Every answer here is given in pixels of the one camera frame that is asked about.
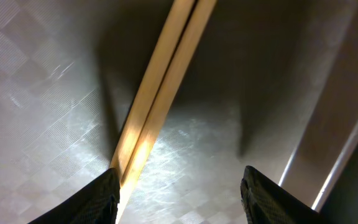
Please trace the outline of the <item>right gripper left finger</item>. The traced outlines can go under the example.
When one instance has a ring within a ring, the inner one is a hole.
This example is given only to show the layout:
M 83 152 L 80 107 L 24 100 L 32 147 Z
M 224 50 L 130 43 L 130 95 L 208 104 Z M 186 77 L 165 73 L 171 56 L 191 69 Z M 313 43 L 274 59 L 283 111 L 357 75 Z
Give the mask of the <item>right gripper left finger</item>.
M 119 191 L 117 170 L 110 168 L 30 224 L 115 224 Z

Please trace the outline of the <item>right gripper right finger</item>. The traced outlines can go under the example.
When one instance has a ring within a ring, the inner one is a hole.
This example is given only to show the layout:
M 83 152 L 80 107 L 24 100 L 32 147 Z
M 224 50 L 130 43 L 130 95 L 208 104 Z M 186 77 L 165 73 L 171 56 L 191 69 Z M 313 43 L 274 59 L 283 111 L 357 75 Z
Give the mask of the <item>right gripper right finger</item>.
M 241 202 L 251 224 L 327 223 L 327 219 L 282 189 L 263 173 L 246 166 Z

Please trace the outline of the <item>wooden chopstick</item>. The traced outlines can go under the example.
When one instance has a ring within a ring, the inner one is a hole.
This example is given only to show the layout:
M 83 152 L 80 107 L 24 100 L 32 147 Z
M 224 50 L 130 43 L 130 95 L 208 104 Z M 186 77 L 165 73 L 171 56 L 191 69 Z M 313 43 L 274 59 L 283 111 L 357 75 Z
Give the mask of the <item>wooden chopstick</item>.
M 195 0 L 174 0 L 126 119 L 111 167 L 123 178 Z
M 117 211 L 118 220 L 136 187 L 216 3 L 216 0 L 197 0 L 192 7 L 123 178 L 119 181 L 121 199 Z

